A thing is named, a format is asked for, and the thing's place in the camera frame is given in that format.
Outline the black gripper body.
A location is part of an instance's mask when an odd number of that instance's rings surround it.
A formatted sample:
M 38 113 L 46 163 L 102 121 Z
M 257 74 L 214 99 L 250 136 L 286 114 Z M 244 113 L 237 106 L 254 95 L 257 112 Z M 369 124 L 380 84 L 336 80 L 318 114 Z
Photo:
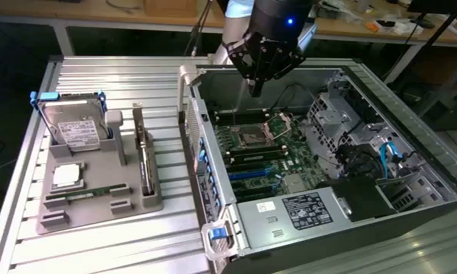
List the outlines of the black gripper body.
M 310 0 L 256 0 L 248 32 L 296 45 L 312 6 Z

